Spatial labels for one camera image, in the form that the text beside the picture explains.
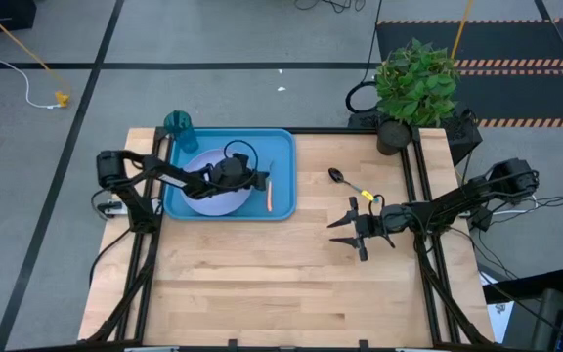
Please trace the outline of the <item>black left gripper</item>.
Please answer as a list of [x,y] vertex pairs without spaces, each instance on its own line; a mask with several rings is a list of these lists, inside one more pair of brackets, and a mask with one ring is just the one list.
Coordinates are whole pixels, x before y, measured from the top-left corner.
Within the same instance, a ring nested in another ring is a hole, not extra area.
[[233,153],[216,163],[209,172],[208,183],[224,192],[236,192],[241,189],[267,190],[268,171],[254,171],[248,167],[246,154]]

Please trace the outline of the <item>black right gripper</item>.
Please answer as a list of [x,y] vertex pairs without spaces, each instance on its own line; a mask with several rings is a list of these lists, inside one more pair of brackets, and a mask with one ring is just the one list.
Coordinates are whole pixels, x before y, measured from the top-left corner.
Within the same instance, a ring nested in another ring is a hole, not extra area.
[[333,238],[330,242],[338,242],[351,245],[359,252],[361,261],[368,261],[368,251],[365,245],[365,239],[373,237],[381,237],[386,239],[392,248],[395,248],[394,242],[390,239],[391,234],[403,232],[409,225],[409,210],[402,205],[388,205],[381,208],[378,215],[358,214],[358,202],[355,197],[349,198],[351,210],[345,215],[329,224],[329,228],[354,224],[356,235],[353,238]]

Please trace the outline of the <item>lilac round plate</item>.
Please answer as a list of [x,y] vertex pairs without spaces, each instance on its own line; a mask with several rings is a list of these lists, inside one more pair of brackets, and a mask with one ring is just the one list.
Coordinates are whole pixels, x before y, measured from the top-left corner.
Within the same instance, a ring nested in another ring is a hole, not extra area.
[[[225,157],[222,149],[204,151],[195,156],[183,166],[185,171],[197,171],[207,164],[216,165]],[[181,196],[186,205],[199,215],[224,216],[239,209],[251,195],[251,190],[241,189],[235,192],[227,192],[211,198],[192,199],[184,193]]]

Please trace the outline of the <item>teal translucent plastic cup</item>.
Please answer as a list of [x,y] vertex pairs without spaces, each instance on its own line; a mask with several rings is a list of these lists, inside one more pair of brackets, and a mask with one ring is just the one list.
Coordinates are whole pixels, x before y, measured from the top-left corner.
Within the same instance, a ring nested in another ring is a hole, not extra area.
[[195,129],[187,112],[173,110],[165,116],[163,126],[183,152],[191,154],[198,150]]

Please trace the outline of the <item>blue plastic tray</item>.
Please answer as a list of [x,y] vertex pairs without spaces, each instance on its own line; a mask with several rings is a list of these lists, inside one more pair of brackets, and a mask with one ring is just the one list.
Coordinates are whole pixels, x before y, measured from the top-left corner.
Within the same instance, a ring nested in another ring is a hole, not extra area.
[[222,149],[225,156],[246,154],[249,156],[248,165],[260,171],[268,171],[272,160],[274,209],[270,213],[267,211],[267,190],[250,189],[248,200],[230,214],[199,215],[186,205],[181,196],[182,190],[169,185],[163,197],[163,208],[169,217],[193,221],[281,221],[293,214],[297,205],[297,157],[295,140],[289,132],[271,128],[197,128],[195,134],[198,150],[187,154],[175,142],[171,164],[183,169],[195,156],[212,149]]

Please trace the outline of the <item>black plant pot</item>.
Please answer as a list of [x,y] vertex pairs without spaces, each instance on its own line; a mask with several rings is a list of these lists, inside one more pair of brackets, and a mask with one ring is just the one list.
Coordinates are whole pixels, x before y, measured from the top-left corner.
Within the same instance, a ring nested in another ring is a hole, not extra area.
[[396,120],[385,120],[377,128],[377,150],[384,155],[393,155],[405,149],[412,139],[411,128]]

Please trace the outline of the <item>black power adapter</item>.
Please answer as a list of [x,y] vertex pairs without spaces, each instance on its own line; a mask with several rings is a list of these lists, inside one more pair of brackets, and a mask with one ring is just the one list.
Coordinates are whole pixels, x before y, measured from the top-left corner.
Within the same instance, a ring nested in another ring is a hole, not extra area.
[[471,228],[477,228],[483,232],[486,232],[491,226],[492,218],[493,211],[485,206],[481,206],[471,212],[469,225]]

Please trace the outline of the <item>white connector box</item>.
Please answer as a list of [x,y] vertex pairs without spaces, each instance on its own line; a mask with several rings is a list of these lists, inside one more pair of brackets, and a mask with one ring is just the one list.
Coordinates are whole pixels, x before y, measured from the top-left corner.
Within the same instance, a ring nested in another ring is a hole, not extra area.
[[128,214],[127,207],[122,201],[116,199],[108,199],[106,202],[100,203],[97,210],[106,218]]

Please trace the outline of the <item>green leafy plant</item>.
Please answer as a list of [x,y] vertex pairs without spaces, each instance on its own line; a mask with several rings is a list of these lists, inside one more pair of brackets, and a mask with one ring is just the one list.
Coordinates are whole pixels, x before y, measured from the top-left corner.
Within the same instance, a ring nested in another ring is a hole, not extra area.
[[459,75],[447,49],[415,38],[376,70],[378,111],[412,127],[439,127],[454,116]]

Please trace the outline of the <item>white paper sheet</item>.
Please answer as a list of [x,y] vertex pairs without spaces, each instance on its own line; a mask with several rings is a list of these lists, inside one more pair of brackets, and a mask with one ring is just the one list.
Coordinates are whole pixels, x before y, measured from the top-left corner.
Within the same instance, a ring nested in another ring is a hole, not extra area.
[[495,341],[503,343],[514,302],[488,303],[487,309]]

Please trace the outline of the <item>black mat with striped edges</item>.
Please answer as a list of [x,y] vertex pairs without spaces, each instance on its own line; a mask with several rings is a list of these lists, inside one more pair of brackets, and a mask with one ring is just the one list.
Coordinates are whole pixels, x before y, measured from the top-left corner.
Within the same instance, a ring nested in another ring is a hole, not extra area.
[[511,21],[382,21],[382,58],[411,39],[447,49],[462,67],[563,67],[563,19]]
[[481,127],[563,127],[563,69],[463,70],[455,99]]

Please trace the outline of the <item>black floor box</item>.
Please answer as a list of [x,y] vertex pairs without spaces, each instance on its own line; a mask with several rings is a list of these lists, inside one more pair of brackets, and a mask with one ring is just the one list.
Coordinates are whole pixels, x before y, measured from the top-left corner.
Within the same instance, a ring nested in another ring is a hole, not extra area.
[[34,0],[0,0],[0,23],[9,31],[30,29],[36,11]]

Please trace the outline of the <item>teal-handled dark spoon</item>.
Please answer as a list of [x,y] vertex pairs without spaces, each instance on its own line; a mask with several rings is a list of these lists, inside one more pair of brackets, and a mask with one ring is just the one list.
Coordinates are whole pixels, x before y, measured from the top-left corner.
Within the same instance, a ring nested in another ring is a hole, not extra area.
[[361,190],[364,190],[363,188],[356,186],[352,183],[350,183],[349,181],[347,181],[344,178],[344,175],[342,174],[342,172],[340,170],[338,170],[337,168],[330,168],[327,171],[330,179],[337,184],[345,184],[349,187],[351,187],[352,189],[354,189],[356,192],[358,192],[359,194],[361,194]]

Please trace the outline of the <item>black aluminium table frame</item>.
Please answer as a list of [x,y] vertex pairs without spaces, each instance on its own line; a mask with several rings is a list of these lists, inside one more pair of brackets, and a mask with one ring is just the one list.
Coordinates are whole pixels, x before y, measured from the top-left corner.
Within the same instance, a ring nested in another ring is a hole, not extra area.
[[280,222],[178,221],[165,218],[144,315],[147,345],[428,347],[423,286],[409,233],[367,243],[368,261],[329,239],[352,226],[329,228],[348,210],[350,183],[408,198],[404,165],[376,149],[376,138],[343,128],[299,129],[297,206]]

